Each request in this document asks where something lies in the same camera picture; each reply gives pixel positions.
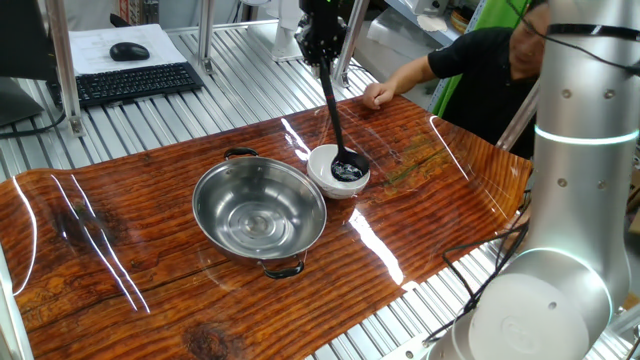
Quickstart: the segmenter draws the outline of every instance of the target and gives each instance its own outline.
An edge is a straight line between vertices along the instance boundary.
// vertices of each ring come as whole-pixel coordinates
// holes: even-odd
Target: man's hand
[[[364,98],[362,102],[368,108],[379,110],[380,105],[387,103],[393,99],[396,87],[390,83],[378,84],[374,83],[364,90]]]

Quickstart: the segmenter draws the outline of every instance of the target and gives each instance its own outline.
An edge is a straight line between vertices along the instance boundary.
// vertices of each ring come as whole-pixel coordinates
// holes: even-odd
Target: man's arm
[[[504,36],[504,29],[482,29],[462,35],[451,46],[403,65],[387,82],[369,85],[363,102],[377,110],[394,95],[404,94],[417,84],[462,74],[480,54],[495,51],[496,39]]]
[[[421,57],[400,67],[385,83],[369,85],[362,101],[367,107],[377,110],[394,95],[404,94],[414,86],[435,78],[429,65],[429,57]]]

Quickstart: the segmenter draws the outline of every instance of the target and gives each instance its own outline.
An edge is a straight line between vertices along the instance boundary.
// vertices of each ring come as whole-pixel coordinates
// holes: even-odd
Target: black cable
[[[502,244],[504,244],[504,239],[506,239],[508,236],[518,232],[522,230],[522,226],[519,227],[515,227],[515,223],[514,226],[511,227],[511,229],[507,230],[506,232],[504,232],[503,234],[499,235],[497,238],[492,238],[489,240],[483,240],[483,241],[476,241],[474,243],[471,244],[465,244],[465,245],[460,245],[460,246],[455,246],[452,248],[449,248],[447,250],[445,250],[442,253],[442,260],[444,260],[444,262],[447,264],[447,266],[451,269],[451,271],[454,272],[454,274],[456,275],[456,277],[458,278],[458,280],[460,280],[460,282],[462,282],[462,285],[464,285],[465,289],[467,290],[467,292],[469,293],[470,297],[474,296],[474,292],[473,290],[471,290],[471,286],[469,286],[469,283],[467,282],[466,279],[464,279],[464,277],[462,276],[462,274],[460,274],[460,272],[458,271],[458,269],[453,265],[453,263],[451,262],[451,260],[449,260],[449,258],[447,257],[447,254],[452,252],[452,251],[456,251],[456,250],[463,250],[469,247],[474,247],[474,246],[480,246],[492,241],[495,241],[496,239],[503,239],[502,240]]]
[[[507,264],[507,262],[516,253],[518,247],[520,247],[520,245],[522,245],[522,242],[524,241],[525,235],[527,234],[528,230],[529,230],[529,222],[527,221],[526,223],[522,224],[521,226],[518,226],[516,228],[508,230],[507,232],[505,232],[502,235],[500,235],[500,238],[504,238],[506,236],[509,236],[511,234],[514,234],[514,233],[518,232],[518,237],[516,238],[514,243],[511,245],[511,247],[509,247],[509,249],[507,250],[507,253],[506,253],[505,257],[502,259],[500,264],[498,264],[498,267],[494,270],[494,272],[491,274],[491,276],[489,276],[489,278],[482,284],[482,286],[480,286],[478,291],[473,293],[473,295],[471,296],[469,301],[467,301],[465,307],[463,308],[462,313],[460,315],[456,316],[453,320],[449,321],[448,323],[446,323],[445,325],[440,327],[439,329],[437,329],[436,331],[432,332],[423,341],[423,343],[428,344],[428,343],[430,343],[432,341],[437,341],[438,339],[436,339],[435,337],[438,334],[440,334],[441,332],[449,329],[458,320],[460,320],[463,316],[467,315],[468,313],[470,313],[471,311],[473,311],[476,308],[476,306],[478,305],[478,302],[480,301],[480,296],[482,295],[484,290],[487,288],[487,286],[489,286],[489,284],[493,281],[493,279],[495,279],[500,274],[500,272],[502,271],[504,266]],[[472,246],[482,245],[482,244],[485,244],[485,243],[488,243],[488,242],[491,242],[491,241],[494,241],[494,239],[478,241],[478,242],[474,242],[472,244],[453,247],[451,249],[445,250],[445,253],[448,253],[448,252],[454,251],[454,250],[465,249],[465,248],[472,247]],[[455,271],[455,272],[456,272],[456,276],[459,278],[459,280],[462,281],[463,283],[466,283],[466,280],[460,275],[460,273],[457,272],[457,271]]]
[[[33,130],[27,130],[27,131],[14,131],[11,133],[0,134],[0,139],[14,139],[14,138],[23,137],[23,136],[42,134],[43,132],[46,132],[47,130],[53,129],[54,127],[60,125],[60,123],[63,122],[65,118],[66,118],[66,115],[63,112],[58,118],[58,120],[56,120],[56,122],[54,122],[51,125],[47,125],[40,129],[33,129]]]
[[[520,215],[518,215],[516,220],[511,225],[511,229],[512,230],[518,224],[520,219],[522,219],[522,216],[524,215],[524,212],[529,208],[530,201],[527,201],[527,198],[528,198],[527,192],[525,191],[524,204],[522,205],[521,209],[518,209],[520,211]],[[498,267],[498,264],[500,264],[500,256],[502,255],[502,250],[504,249],[504,244],[506,242],[507,242],[507,238],[506,237],[502,238],[502,241],[500,241],[500,247],[498,247],[498,254],[496,255],[496,264],[495,264],[496,267]]]
[[[635,66],[638,66],[639,64],[635,64],[634,66],[626,66],[626,65],[617,64],[617,63],[614,63],[612,61],[605,60],[605,59],[601,58],[600,56],[598,56],[598,55],[596,55],[596,54],[594,54],[592,52],[589,52],[588,50],[585,50],[585,49],[581,48],[580,46],[569,44],[569,43],[566,43],[564,41],[553,39],[553,38],[550,38],[550,37],[548,37],[546,35],[542,35],[541,33],[538,32],[538,30],[536,30],[536,28],[533,27],[533,25],[531,25],[530,22],[528,22],[527,20],[524,19],[524,15],[522,15],[522,13],[520,13],[518,8],[515,5],[513,5],[513,2],[511,0],[506,0],[506,1],[507,1],[507,5],[509,5],[509,7],[511,7],[511,9],[518,16],[520,21],[522,21],[525,25],[527,25],[529,30],[531,30],[534,34],[542,37],[543,39],[545,39],[547,41],[551,41],[551,42],[554,42],[556,44],[564,45],[566,47],[581,51],[581,52],[591,56],[592,58],[594,58],[594,59],[596,59],[596,60],[598,60],[598,61],[600,61],[600,62],[602,62],[604,64],[607,64],[607,65],[610,65],[610,66],[614,66],[614,67],[617,67],[619,69],[626,70],[627,72],[630,72],[633,75],[640,76],[640,67],[635,67]]]

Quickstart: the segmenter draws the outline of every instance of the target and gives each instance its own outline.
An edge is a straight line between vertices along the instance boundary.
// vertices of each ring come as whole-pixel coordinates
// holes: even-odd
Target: wood grain surface
[[[191,197],[235,146],[306,172],[309,151],[334,142],[324,108],[0,184],[0,240],[35,356],[302,359],[440,270],[444,249],[493,236],[514,214],[529,162],[403,98],[339,111],[371,180],[356,198],[327,200],[324,233],[289,279],[218,253]]]

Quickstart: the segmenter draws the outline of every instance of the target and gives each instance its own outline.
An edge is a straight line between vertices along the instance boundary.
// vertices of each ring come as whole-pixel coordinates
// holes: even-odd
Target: computer mouse
[[[149,50],[136,43],[117,43],[109,50],[109,55],[115,61],[147,60]]]

